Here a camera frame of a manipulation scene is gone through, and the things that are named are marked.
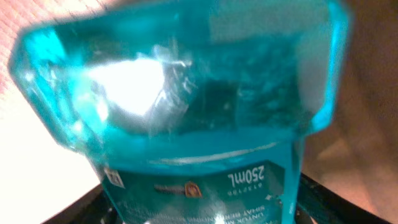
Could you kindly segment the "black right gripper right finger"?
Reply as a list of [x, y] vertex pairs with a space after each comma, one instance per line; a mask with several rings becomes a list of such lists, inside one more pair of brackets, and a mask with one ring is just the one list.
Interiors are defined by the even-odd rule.
[[294, 224], [391, 224], [301, 174]]

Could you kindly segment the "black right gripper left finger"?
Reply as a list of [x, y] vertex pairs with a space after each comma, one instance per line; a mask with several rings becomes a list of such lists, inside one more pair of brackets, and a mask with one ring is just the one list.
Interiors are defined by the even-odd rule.
[[43, 224], [123, 224], [101, 185], [44, 221]]

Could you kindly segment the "teal mouthwash bottle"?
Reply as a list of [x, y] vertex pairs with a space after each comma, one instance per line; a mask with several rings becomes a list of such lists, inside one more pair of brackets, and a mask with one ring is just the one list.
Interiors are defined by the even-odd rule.
[[8, 68], [124, 223], [293, 223], [350, 29], [342, 1], [143, 1], [26, 27]]

